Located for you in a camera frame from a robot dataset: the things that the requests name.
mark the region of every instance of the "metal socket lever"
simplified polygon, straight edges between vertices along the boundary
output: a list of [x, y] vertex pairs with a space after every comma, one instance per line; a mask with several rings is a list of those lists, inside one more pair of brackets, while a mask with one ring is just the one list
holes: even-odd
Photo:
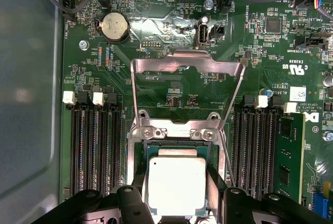
[[140, 127], [140, 118], [137, 107], [135, 74], [145, 71], [175, 72], [180, 66], [194, 66], [198, 72], [223, 73], [237, 78], [235, 91], [226, 103], [226, 109], [223, 111], [222, 120], [219, 124], [219, 129], [223, 129], [243, 80], [245, 66], [236, 61], [214, 61], [206, 51], [175, 51], [167, 54], [163, 59], [133, 59], [131, 61], [131, 79], [137, 127]]

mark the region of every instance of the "blue wire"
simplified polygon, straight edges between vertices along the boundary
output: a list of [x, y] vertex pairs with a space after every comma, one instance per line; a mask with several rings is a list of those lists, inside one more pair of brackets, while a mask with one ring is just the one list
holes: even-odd
[[320, 7], [320, 6], [322, 5], [322, 1], [323, 1], [323, 0], [319, 0], [319, 2], [318, 2], [318, 7]]

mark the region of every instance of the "capacitor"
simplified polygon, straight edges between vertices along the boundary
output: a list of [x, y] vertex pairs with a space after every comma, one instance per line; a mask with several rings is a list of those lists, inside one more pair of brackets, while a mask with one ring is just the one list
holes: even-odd
[[333, 98], [333, 87], [329, 87], [327, 90], [327, 97]]
[[214, 8], [214, 1], [213, 0], [205, 0], [205, 2], [203, 3], [203, 7], [206, 10], [211, 10]]
[[103, 16], [97, 28], [110, 43], [121, 43], [130, 35], [130, 23], [127, 18], [118, 12], [111, 12]]
[[266, 95], [267, 98], [271, 98], [271, 97], [274, 95], [273, 91], [271, 91], [271, 90], [267, 90], [267, 89], [261, 89], [261, 90], [259, 91], [259, 94], [260, 94], [260, 95]]
[[326, 87], [331, 87], [331, 86], [333, 86], [333, 76], [326, 76], [326, 77], [323, 79], [323, 84], [324, 84], [324, 86], [326, 86]]

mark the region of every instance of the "ram slot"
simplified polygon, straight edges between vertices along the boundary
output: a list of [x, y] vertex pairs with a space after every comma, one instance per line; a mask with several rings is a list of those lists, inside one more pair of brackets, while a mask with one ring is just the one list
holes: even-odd
[[275, 148], [276, 148], [276, 138], [277, 138], [277, 124], [278, 124], [278, 115], [273, 114], [271, 115], [271, 147], [270, 147], [270, 164], [269, 164], [269, 171], [268, 171], [268, 192], [273, 192], [273, 181], [274, 181], [274, 167], [275, 167]]
[[258, 162], [257, 162], [257, 193], [256, 199], [261, 200], [262, 196], [262, 174], [263, 174], [263, 158], [264, 158], [264, 143], [266, 136], [266, 114], [261, 112], [259, 124], [259, 138], [258, 138]]
[[95, 111], [94, 117], [94, 180], [93, 180], [93, 189], [100, 191], [100, 150], [101, 150], [101, 116], [100, 111]]
[[88, 133], [87, 133], [87, 167], [86, 167], [86, 180], [87, 180], [87, 189], [94, 188], [94, 111], [89, 110], [88, 113]]
[[257, 174], [258, 174], [258, 153], [259, 153], [259, 132], [260, 132], [260, 114], [255, 113], [253, 116], [253, 143], [251, 149], [251, 178], [250, 178], [250, 195], [257, 197]]
[[234, 114], [234, 127], [233, 127], [233, 142], [232, 142], [232, 170], [234, 174], [234, 179], [237, 185], [238, 178], [238, 149], [239, 149], [239, 129], [240, 129], [241, 114]]
[[263, 148], [263, 172], [262, 172], [262, 190], [263, 194], [268, 193], [268, 175], [270, 172], [270, 158], [272, 145], [272, 115], [266, 115], [265, 137]]
[[79, 135], [78, 126], [80, 125], [80, 111], [72, 110], [71, 115], [71, 163], [70, 163], [70, 196], [78, 191], [78, 162], [79, 162], [79, 145], [76, 137]]
[[100, 192], [102, 195], [107, 194], [108, 184], [108, 146], [109, 146], [109, 113], [107, 111], [101, 111], [101, 128], [100, 128]]
[[121, 183], [121, 113], [112, 112], [110, 189]]
[[251, 173], [251, 155], [252, 155], [252, 128], [253, 128], [253, 114], [246, 114], [247, 122], [247, 138], [246, 138], [246, 148], [245, 148], [245, 167], [244, 167], [244, 186], [243, 188], [246, 192], [250, 189], [250, 173]]
[[244, 187], [244, 172], [245, 172], [245, 149], [246, 149], [246, 138], [247, 138], [247, 117], [246, 114], [241, 115], [240, 123], [240, 142], [238, 145], [238, 182], [237, 186], [240, 188]]

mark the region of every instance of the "chip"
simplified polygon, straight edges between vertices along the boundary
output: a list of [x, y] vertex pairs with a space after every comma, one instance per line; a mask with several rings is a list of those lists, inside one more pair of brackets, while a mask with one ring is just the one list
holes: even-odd
[[279, 18], [266, 19], [266, 33], [280, 33], [281, 20]]
[[281, 119], [281, 134], [290, 137], [291, 136], [291, 123], [289, 119]]
[[283, 184], [289, 185], [289, 169], [280, 165], [279, 177]]

